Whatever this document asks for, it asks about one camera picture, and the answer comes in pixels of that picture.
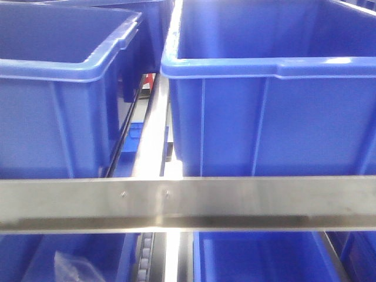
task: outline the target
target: metal bar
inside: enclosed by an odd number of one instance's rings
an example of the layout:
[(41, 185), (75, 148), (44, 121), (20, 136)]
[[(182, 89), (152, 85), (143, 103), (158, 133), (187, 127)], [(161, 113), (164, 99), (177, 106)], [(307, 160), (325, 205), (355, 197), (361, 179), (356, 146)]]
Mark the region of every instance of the metal bar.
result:
[[(140, 143), (137, 149), (135, 164), (133, 165), (132, 176), (148, 177), (161, 176), (163, 169), (163, 156), (165, 150), (165, 130), (167, 122), (167, 108), (169, 104), (169, 82), (166, 78), (161, 78), (159, 74), (155, 77), (154, 87), (147, 105)], [(153, 233), (142, 235), (143, 241), (152, 242), (150, 246), (144, 246), (149, 250), (147, 257), (141, 256), (136, 276), (137, 282), (161, 281), (161, 269), (156, 268), (160, 261), (164, 261), (164, 248), (159, 251), (155, 247), (155, 240), (163, 241), (156, 238)]]
[(0, 232), (376, 229), (376, 176), (1, 180)]
[(193, 233), (181, 232), (179, 258), (177, 262), (177, 281), (193, 281)]
[(147, 106), (132, 176), (159, 177), (163, 169), (169, 80), (159, 74)]

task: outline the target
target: plastic bag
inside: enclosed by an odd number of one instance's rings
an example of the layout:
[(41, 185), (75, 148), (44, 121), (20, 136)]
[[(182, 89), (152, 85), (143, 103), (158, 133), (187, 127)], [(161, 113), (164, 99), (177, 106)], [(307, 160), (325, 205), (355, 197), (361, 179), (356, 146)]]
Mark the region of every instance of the plastic bag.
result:
[(54, 268), (56, 282), (106, 282), (101, 273), (84, 257), (57, 251)]

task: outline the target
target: shelf rack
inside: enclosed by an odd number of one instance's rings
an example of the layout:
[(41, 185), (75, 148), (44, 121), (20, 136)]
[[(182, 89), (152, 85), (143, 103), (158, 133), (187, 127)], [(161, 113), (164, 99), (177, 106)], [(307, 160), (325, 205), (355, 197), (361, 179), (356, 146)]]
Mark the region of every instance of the shelf rack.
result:
[(192, 280), (193, 231), (376, 229), (376, 176), (160, 177), (168, 104), (157, 75), (132, 177), (0, 180), (0, 233), (157, 232), (133, 280), (167, 282)]

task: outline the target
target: stainless steel rail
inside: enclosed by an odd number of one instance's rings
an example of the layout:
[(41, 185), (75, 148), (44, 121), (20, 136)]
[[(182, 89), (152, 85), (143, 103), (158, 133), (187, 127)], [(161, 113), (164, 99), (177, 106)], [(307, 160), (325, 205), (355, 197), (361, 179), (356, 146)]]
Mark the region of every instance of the stainless steel rail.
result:
[(1, 232), (376, 229), (376, 176), (0, 181)]

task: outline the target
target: bin lip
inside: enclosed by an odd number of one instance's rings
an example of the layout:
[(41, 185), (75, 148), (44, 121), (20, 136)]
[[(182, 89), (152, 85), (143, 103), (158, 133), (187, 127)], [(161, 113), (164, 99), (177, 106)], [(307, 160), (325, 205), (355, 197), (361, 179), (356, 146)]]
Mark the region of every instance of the bin lip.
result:
[(38, 1), (40, 4), (76, 5), (76, 6), (108, 6), (119, 4), (138, 4), (148, 2), (163, 2), (167, 0), (47, 0)]
[[(35, 5), (48, 9), (52, 5), (37, 3), (0, 2), (0, 5)], [(114, 13), (125, 13), (123, 9), (111, 9)], [(89, 56), (78, 63), (28, 61), (0, 58), (0, 78), (32, 79), (60, 82), (92, 82), (99, 80), (119, 51), (125, 50), (138, 32), (137, 26), (142, 22), (142, 13), (131, 12), (109, 36), (103, 40)]]
[[(330, 0), (339, 5), (357, 6)], [(199, 78), (374, 78), (376, 57), (179, 58), (183, 0), (176, 0), (160, 72), (170, 79)], [(359, 8), (376, 16), (376, 13)]]

